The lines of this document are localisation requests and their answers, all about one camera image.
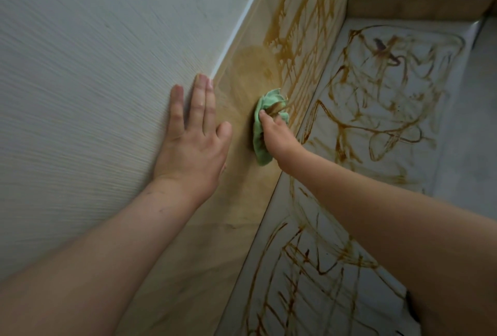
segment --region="white wall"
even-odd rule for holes
[[[248,1],[0,0],[0,278],[137,193]]]

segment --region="person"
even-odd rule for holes
[[[0,285],[0,334],[112,334],[134,293],[216,190],[232,126],[216,126],[212,81],[198,75],[188,125],[183,89],[153,180],[123,210]],[[376,182],[325,160],[280,118],[260,113],[264,141],[366,250],[413,294],[423,334],[497,334],[497,222]]]

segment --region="green cloth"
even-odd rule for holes
[[[259,166],[267,165],[272,161],[273,157],[269,154],[266,149],[266,144],[264,144],[264,136],[262,134],[262,125],[259,120],[259,111],[261,109],[266,110],[277,102],[285,102],[286,100],[280,94],[279,89],[271,90],[266,95],[263,95],[257,106],[255,107],[254,113],[254,124],[253,124],[253,149],[255,151],[255,156],[257,157],[257,163]],[[279,115],[288,124],[288,113],[280,112]]]

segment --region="forearm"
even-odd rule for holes
[[[111,219],[2,283],[0,333],[112,334],[194,211],[180,193],[151,184]]]
[[[421,300],[479,302],[496,309],[496,222],[309,152],[291,162],[288,173]],[[489,315],[476,312],[476,317]]]

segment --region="hand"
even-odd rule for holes
[[[197,75],[185,129],[183,88],[171,90],[170,120],[154,169],[154,182],[178,185],[198,208],[216,190],[225,168],[232,127],[228,122],[216,128],[216,99],[212,80]]]
[[[305,148],[297,141],[281,116],[274,120],[264,110],[259,112],[259,120],[264,131],[266,148],[277,161],[280,169],[287,172],[291,156]]]

